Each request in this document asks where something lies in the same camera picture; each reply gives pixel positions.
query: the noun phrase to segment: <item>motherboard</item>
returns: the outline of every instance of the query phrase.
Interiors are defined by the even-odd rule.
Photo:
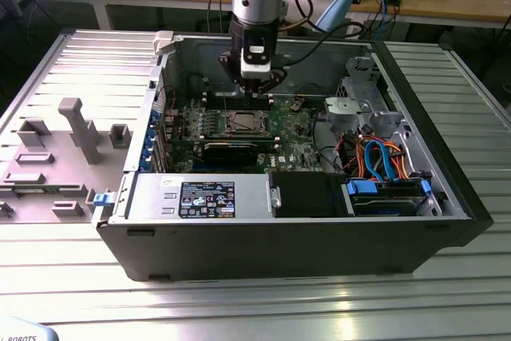
[[[191,99],[165,118],[170,172],[321,171],[311,138],[316,108],[293,97],[256,110]]]

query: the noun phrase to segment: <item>blue clip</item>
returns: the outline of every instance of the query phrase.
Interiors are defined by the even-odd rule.
[[[429,196],[431,194],[431,185],[427,180],[421,181],[422,190],[424,193]]]
[[[154,142],[149,137],[146,137],[144,139],[144,145],[149,149],[154,146]]]
[[[115,192],[108,193],[96,193],[93,199],[93,205],[95,207],[109,207],[113,203],[115,203]]]
[[[348,194],[355,195],[357,193],[378,194],[376,183],[371,180],[351,180],[348,185]]]
[[[155,111],[154,109],[151,109],[151,117],[154,117],[155,119],[160,120],[161,113],[159,113],[158,111]]]
[[[144,170],[144,171],[149,171],[149,169],[151,168],[150,163],[148,163],[148,162],[146,161],[146,159],[144,159],[144,158],[143,158],[143,159],[141,159],[141,162],[140,162],[139,166],[140,166],[140,167],[141,167],[141,169],[142,169],[142,170]]]
[[[156,136],[156,132],[154,132],[152,129],[148,129],[146,132],[145,132],[145,136],[146,137],[149,137],[149,138],[153,138]]]

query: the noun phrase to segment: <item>power supply label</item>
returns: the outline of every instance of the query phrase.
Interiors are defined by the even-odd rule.
[[[234,182],[183,182],[179,216],[183,219],[236,217]]]

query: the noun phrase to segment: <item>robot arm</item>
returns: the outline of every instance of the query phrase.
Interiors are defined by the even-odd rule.
[[[220,64],[245,93],[260,93],[262,81],[283,80],[271,72],[283,0],[232,0],[232,48]]]
[[[291,9],[302,0],[288,1]],[[344,19],[352,1],[318,0],[324,7],[315,7],[317,23],[329,30]],[[246,96],[257,97],[286,77],[285,70],[271,69],[282,9],[283,0],[232,0],[232,48],[220,56],[220,64]]]

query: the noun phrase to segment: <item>blue cable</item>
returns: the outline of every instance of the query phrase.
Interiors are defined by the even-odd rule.
[[[376,33],[376,36],[374,37],[375,40],[378,40],[379,36],[382,34],[383,25],[385,24],[385,16],[386,16],[386,3],[385,0],[382,1],[382,7],[383,7],[383,16],[382,16],[382,22],[380,23],[380,27],[378,28],[378,32]]]
[[[382,150],[383,167],[385,168],[387,177],[391,180],[397,179],[396,174],[394,173],[394,170],[392,169],[392,166],[390,165],[389,151],[387,151],[386,146],[380,141],[372,140],[369,143],[367,143],[367,145],[366,145],[366,149],[364,151],[364,161],[366,162],[367,170],[369,172],[371,172],[371,174],[374,177],[376,177],[378,179],[378,181],[383,181],[383,177],[373,169],[373,166],[370,163],[369,149],[373,145],[379,145],[380,149]]]

